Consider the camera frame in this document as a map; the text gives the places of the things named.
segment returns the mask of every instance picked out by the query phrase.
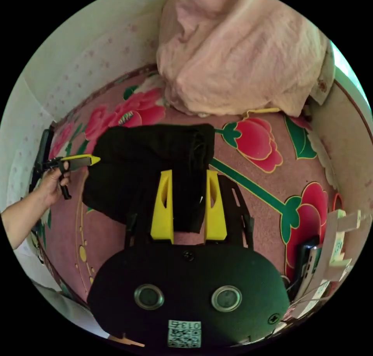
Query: green leaf print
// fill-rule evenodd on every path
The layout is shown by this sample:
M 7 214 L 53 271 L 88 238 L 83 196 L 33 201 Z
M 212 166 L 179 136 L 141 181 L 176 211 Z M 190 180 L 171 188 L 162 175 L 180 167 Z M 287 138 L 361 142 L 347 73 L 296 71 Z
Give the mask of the green leaf print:
M 128 100 L 129 97 L 133 94 L 133 92 L 137 89 L 138 85 L 132 85 L 128 87 L 123 93 L 123 99 Z
M 285 124 L 288 129 L 291 141 L 295 149 L 297 159 L 313 159 L 317 153 L 312 149 L 308 139 L 308 132 L 305 128 L 297 126 L 288 116 L 285 117 Z
M 52 212 L 51 212 L 51 210 L 49 210 L 47 225 L 48 225 L 48 228 L 51 229 L 51 226 L 52 226 Z
M 88 143 L 89 143 L 88 140 L 84 140 L 75 155 L 84 154 L 84 151 L 87 149 Z

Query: black fabric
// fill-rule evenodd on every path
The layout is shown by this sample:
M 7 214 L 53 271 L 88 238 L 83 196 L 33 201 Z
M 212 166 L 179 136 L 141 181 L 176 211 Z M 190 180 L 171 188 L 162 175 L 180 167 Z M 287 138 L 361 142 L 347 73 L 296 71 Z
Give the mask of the black fabric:
M 110 128 L 94 148 L 101 161 L 89 167 L 83 202 L 125 224 L 129 210 L 141 207 L 140 191 L 154 202 L 160 172 L 172 170 L 174 230 L 199 233 L 214 138 L 209 124 Z

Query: printed label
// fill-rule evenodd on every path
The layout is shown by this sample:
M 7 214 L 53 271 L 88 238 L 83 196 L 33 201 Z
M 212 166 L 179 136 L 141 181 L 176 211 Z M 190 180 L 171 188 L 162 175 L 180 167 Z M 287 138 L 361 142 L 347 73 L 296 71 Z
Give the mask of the printed label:
M 168 321 L 167 345 L 176 348 L 200 348 L 202 330 L 200 321 Z

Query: pink bedding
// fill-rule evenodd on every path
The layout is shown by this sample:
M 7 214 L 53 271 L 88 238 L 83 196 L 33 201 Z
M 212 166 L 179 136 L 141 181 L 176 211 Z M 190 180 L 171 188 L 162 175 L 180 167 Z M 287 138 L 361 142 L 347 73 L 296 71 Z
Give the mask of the pink bedding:
M 275 108 L 299 116 L 334 79 L 330 41 L 278 0 L 168 0 L 157 65 L 166 99 L 190 115 Z

